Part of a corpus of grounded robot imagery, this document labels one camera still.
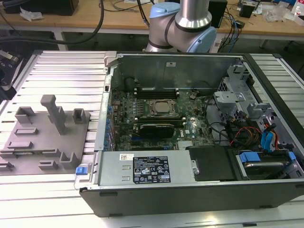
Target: black device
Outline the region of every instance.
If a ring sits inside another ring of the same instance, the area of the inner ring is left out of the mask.
[[[240,20],[236,20],[236,25],[237,28],[242,29],[245,26],[245,23]]]
[[[3,100],[13,99],[17,93],[11,84],[21,61],[20,55],[0,50],[0,104]]]
[[[243,18],[250,18],[252,12],[255,10],[256,5],[251,2],[242,2],[241,11],[239,12],[239,16]]]
[[[20,13],[20,7],[31,12],[72,16],[79,0],[31,0],[18,6],[5,8],[6,13]]]
[[[180,0],[165,0],[169,2],[180,3]],[[211,26],[219,28],[225,13],[227,0],[210,0],[208,11],[212,15]]]

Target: white tag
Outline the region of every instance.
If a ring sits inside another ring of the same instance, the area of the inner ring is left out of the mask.
[[[121,153],[119,155],[119,160],[121,161],[133,161],[134,154],[133,153]]]

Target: black cable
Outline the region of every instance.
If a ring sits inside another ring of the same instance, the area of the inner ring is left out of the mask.
[[[76,39],[75,41],[62,41],[62,40],[53,40],[53,39],[46,39],[46,38],[33,38],[33,37],[26,37],[26,36],[20,36],[20,37],[3,37],[0,38],[0,43],[4,42],[15,42],[15,41],[27,41],[27,42],[38,42],[38,43],[47,43],[47,44],[62,44],[62,45],[77,45],[77,44],[82,44],[90,39],[92,39],[99,31],[101,28],[103,21],[104,21],[104,16],[105,16],[105,11],[104,11],[104,2],[101,0],[100,1],[100,19],[98,22],[97,27],[95,30],[87,37],[81,37],[79,39]]]
[[[141,13],[141,16],[142,16],[142,19],[143,19],[143,22],[149,27],[150,24],[148,22],[148,19],[143,11],[143,7],[142,7],[142,3],[141,3],[141,0],[137,0],[137,4],[138,4],[138,8],[139,8],[139,11]]]
[[[4,8],[7,8],[7,7],[11,7],[11,6],[17,6],[17,5],[20,5],[22,3],[25,3],[27,1],[30,1],[30,0],[12,0],[12,1],[4,1],[3,2],[3,7]]]
[[[3,20],[5,21],[5,23],[7,23],[8,26],[10,26],[19,36],[21,36],[21,34],[12,26],[12,24],[8,20],[6,20],[3,13],[1,12],[1,10],[0,10],[0,15],[3,18]]]
[[[205,120],[206,120],[206,124],[207,124],[207,126],[210,129],[214,130],[215,132],[217,132],[217,133],[221,134],[222,136],[224,136],[225,138],[229,139],[229,137],[227,135],[225,135],[224,133],[222,133],[222,132],[218,131],[217,129],[215,129],[214,127],[212,127],[209,124],[209,122],[208,122],[208,119],[207,119],[207,108],[208,108],[208,105],[209,105],[209,103],[210,103],[210,101],[211,101],[212,98],[213,98],[213,96],[210,96],[209,100],[207,101],[207,103],[205,105],[205,110],[204,110],[204,113],[203,113],[203,116],[205,117]]]
[[[219,47],[219,49],[218,49],[219,51],[231,42],[231,39],[232,39],[234,31],[235,31],[235,26],[234,26],[234,22],[233,22],[234,17],[229,13],[229,10],[228,10],[227,7],[226,7],[226,10],[227,10],[227,12],[225,12],[225,13],[228,14],[228,16],[229,16],[229,21],[230,21],[230,24],[231,24],[230,26],[231,27],[230,27],[230,32],[229,32],[228,36],[225,38],[225,40],[223,41],[222,45]]]
[[[132,6],[132,7],[129,7],[129,8],[125,8],[125,9],[118,9],[118,10],[105,9],[105,11],[108,11],[108,12],[122,12],[122,11],[130,10],[130,9],[133,9],[133,8],[136,8],[136,7],[138,7],[138,5]]]
[[[12,28],[12,30],[14,31],[14,32],[16,32],[19,36],[21,36],[21,34],[20,34],[20,32],[19,31],[17,31],[16,29],[15,29],[15,27],[5,18],[5,16],[3,15],[3,13],[1,12],[1,10],[0,10],[0,15],[1,15],[1,17],[3,18],[3,20],[7,23],[7,25],[8,26],[10,26],[11,28]]]

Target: workbench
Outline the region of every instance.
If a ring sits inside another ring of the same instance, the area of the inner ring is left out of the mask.
[[[64,40],[64,32],[92,32],[97,26],[100,18],[99,0],[79,0],[79,5],[73,16],[43,15],[44,19],[29,22],[18,14],[6,14],[4,16],[17,30],[31,31],[51,31],[57,40]],[[108,10],[114,10],[110,0],[104,1],[104,7]],[[228,9],[237,0],[228,0]],[[118,7],[127,8],[134,6],[133,3],[117,4]],[[151,4],[144,4],[142,7],[148,17],[151,10]],[[238,17],[238,11],[231,8],[229,12],[245,23],[240,38],[249,39],[276,39],[276,40],[304,40],[304,28],[295,22],[286,20],[285,22],[268,23],[262,15],[251,18]],[[11,29],[0,18],[0,29]],[[222,21],[220,28],[217,29],[217,38],[211,52],[217,52],[219,42],[230,32],[230,24],[227,19]],[[104,23],[99,33],[119,33],[119,34],[149,34],[149,30],[143,23],[139,12],[108,12],[104,13]],[[64,45],[58,45],[59,50],[67,50]]]
[[[84,108],[91,114],[82,158],[82,163],[89,163],[94,155],[103,95],[104,56],[103,51],[44,51],[34,54],[14,83],[17,95],[12,101],[0,104],[0,149],[14,128],[14,114],[18,107],[31,106],[35,112],[45,111],[39,103],[41,96],[55,94],[57,105],[62,106],[65,111]],[[283,60],[272,55],[252,54],[252,57],[304,125],[302,103],[296,102],[296,95],[288,94],[288,90],[303,94],[303,85],[298,84],[302,80]],[[75,174],[0,176],[1,227],[54,228],[68,225],[99,228],[174,228],[243,227],[257,224],[268,228],[302,228],[304,224],[304,196],[273,209],[99,218],[80,197],[79,191],[75,190],[75,179]]]

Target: black panel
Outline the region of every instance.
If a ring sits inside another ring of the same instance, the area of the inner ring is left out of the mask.
[[[201,187],[147,187],[112,191],[81,189],[80,195],[99,217],[274,208],[304,195],[303,188],[295,187],[297,182],[226,183],[226,186],[213,183]],[[113,191],[117,195],[99,195],[100,192]]]
[[[235,181],[228,152],[223,146],[192,146],[188,148],[191,160],[195,160],[199,174],[196,181]]]

